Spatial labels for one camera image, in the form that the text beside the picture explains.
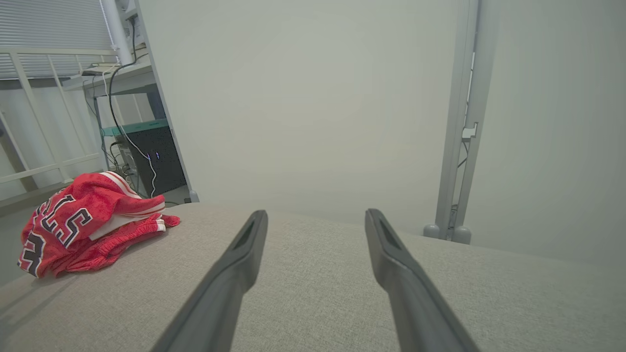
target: gray floor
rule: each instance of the gray floor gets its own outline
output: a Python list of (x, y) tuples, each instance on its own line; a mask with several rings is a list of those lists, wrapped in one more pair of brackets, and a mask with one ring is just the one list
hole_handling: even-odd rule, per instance
[[(187, 186), (165, 192), (163, 194), (167, 202), (183, 204), (185, 198), (189, 198)], [(166, 203), (168, 208), (175, 204)], [(19, 239), (22, 229), (28, 222), (34, 209), (23, 209), (0, 217), (0, 286), (16, 278), (26, 275), (18, 268), (18, 257), (22, 250), (22, 243)]]

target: white cable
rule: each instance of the white cable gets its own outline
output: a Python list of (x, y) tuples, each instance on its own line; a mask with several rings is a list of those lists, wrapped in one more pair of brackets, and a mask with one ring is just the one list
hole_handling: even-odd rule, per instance
[[(109, 90), (106, 89), (106, 79), (105, 79), (105, 74), (109, 71), (111, 71), (113, 68), (115, 68), (118, 64), (115, 64), (113, 66), (111, 66), (110, 69), (102, 72), (102, 82), (105, 84), (105, 93), (106, 93), (106, 98), (107, 100), (110, 99), (109, 97)], [(139, 149), (139, 147), (137, 147), (137, 145), (135, 143), (133, 143), (133, 141), (130, 140), (130, 138), (128, 138), (128, 135), (126, 134), (126, 131), (124, 131), (124, 128), (122, 127), (122, 125), (120, 125), (120, 132), (124, 135), (124, 137), (126, 137), (126, 140), (128, 140), (134, 147), (135, 149), (137, 149), (137, 152), (139, 152), (139, 154), (141, 154), (142, 157), (144, 157), (146, 160), (148, 160), (148, 163), (150, 164), (150, 168), (152, 169), (152, 173), (154, 174), (154, 176), (152, 177), (152, 192), (150, 193), (150, 198), (154, 197), (155, 194), (155, 180), (157, 179), (157, 171), (155, 171), (154, 166), (152, 166), (152, 159), (149, 156), (146, 156), (141, 149)]]

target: white wall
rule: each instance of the white wall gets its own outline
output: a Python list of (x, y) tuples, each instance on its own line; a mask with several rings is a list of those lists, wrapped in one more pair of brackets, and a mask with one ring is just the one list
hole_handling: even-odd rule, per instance
[(457, 1), (140, 5), (202, 202), (434, 221)]
[[(69, 109), (80, 122), (78, 133), (86, 136), (86, 151), (83, 151), (76, 132), (74, 131), (69, 115), (63, 105), (61, 94), (57, 87), (33, 88), (33, 93), (39, 103), (39, 108), (43, 112), (43, 118), (51, 120), (54, 128), (54, 135), (58, 133), (59, 138), (55, 138), (55, 143), (61, 158), (69, 160), (98, 152), (100, 149), (100, 138), (95, 117), (89, 112), (82, 91), (66, 91)], [(137, 104), (132, 95), (116, 97), (118, 104), (116, 116), (120, 116), (125, 123), (154, 120), (150, 110), (150, 105), (145, 94), (135, 95)], [(104, 127), (114, 125), (106, 97), (99, 99), (99, 107)], [(37, 168), (54, 163), (43, 134), (38, 127), (37, 120), (30, 108), (26, 94), (22, 89), (0, 90), (0, 109), (4, 113), (9, 128), (17, 140), (17, 145), (24, 155), (24, 159), (29, 168)], [(112, 137), (107, 137), (105, 142), (108, 145), (113, 142)], [(101, 162), (98, 159), (88, 160), (67, 167), (70, 177), (76, 177), (82, 173), (102, 170)], [(6, 153), (0, 148), (0, 177), (11, 175), (14, 170), (7, 159)], [(59, 170), (33, 175), (33, 179), (38, 187), (62, 182)], [(18, 180), (0, 184), (0, 200), (19, 195), (24, 192), (24, 188)]]
[(626, 264), (626, 3), (501, 2), (472, 244)]

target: gray upholstery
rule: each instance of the gray upholstery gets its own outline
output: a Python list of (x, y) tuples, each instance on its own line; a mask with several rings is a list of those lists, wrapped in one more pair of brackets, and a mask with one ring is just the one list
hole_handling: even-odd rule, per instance
[[(167, 213), (182, 223), (109, 268), (2, 287), (0, 350), (149, 350), (251, 211), (185, 204)], [(401, 238), (483, 351), (626, 350), (622, 274)], [(363, 225), (269, 212), (232, 351), (397, 351), (368, 255)]]

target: white stripe trim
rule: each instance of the white stripe trim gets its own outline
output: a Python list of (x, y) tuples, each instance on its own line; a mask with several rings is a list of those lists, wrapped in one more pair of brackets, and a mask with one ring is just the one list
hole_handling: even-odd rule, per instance
[(141, 210), (141, 211), (134, 212), (134, 213), (124, 213), (124, 214), (125, 215), (130, 215), (130, 216), (133, 216), (133, 215), (142, 215), (142, 216), (143, 215), (152, 215), (155, 212), (158, 212), (159, 210), (163, 210), (164, 208), (165, 208), (165, 202), (160, 202), (158, 205), (155, 205), (152, 208)]
[(156, 221), (156, 226), (157, 231), (165, 231), (165, 221), (163, 219), (158, 219)]
[(110, 175), (108, 172), (101, 172), (100, 175), (104, 175), (106, 176), (108, 179), (110, 179), (111, 181), (113, 181), (122, 191), (122, 193), (124, 193), (125, 195), (131, 197), (131, 198), (135, 198), (135, 199), (141, 199), (141, 197), (134, 193), (134, 192), (129, 192), (128, 189), (130, 189), (130, 186), (128, 185), (128, 183), (123, 180), (121, 177), (115, 177), (113, 175)]

